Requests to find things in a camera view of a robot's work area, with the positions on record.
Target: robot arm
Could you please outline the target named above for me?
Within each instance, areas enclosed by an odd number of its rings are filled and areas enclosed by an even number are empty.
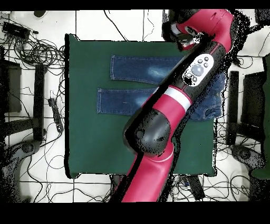
[[[174,10],[162,28],[166,41],[187,44],[203,33],[199,44],[173,68],[123,131],[135,159],[110,202],[157,201],[173,167],[171,138],[189,107],[206,89],[232,49],[234,15],[227,10]]]

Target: connector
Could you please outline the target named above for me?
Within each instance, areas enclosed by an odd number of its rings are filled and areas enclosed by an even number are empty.
[[[64,131],[64,127],[61,121],[61,115],[59,113],[55,99],[54,98],[48,99],[48,103],[49,103],[49,106],[52,107],[52,110],[53,110],[53,120],[56,124],[56,129],[59,133],[62,133]]]
[[[22,26],[18,26],[12,23],[7,23],[4,22],[3,28],[2,28],[3,33],[16,36],[18,38],[21,38],[22,40],[27,41],[29,39],[30,35],[30,30],[27,28],[24,28]]]

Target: green mat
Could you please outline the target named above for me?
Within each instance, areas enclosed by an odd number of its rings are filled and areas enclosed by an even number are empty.
[[[97,89],[137,89],[152,85],[112,81],[112,54],[144,57],[178,57],[174,43],[78,41],[69,35],[69,172],[126,174],[133,154],[122,140],[129,116],[97,114]],[[215,175],[213,169],[214,121],[189,121],[181,136],[175,173]]]

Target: jeans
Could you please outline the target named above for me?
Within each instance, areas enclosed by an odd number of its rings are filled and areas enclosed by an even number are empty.
[[[111,80],[137,81],[158,85],[182,57],[126,57],[112,55]],[[221,116],[221,96],[225,75],[221,73],[195,111],[191,120],[209,120]],[[98,89],[97,113],[133,115],[155,91],[147,89]]]

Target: white stripe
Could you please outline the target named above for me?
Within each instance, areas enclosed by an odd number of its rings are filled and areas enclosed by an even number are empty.
[[[169,87],[165,93],[166,95],[170,96],[171,98],[175,99],[177,102],[179,102],[183,108],[185,109],[185,111],[188,110],[188,108],[190,107],[191,103],[190,101],[188,100],[188,98],[182,94],[182,92],[172,88],[172,87]]]
[[[155,93],[157,90],[158,90],[158,88],[157,88],[157,89],[155,89],[155,90],[154,90],[154,92],[153,92],[152,94],[154,94],[154,93]]]

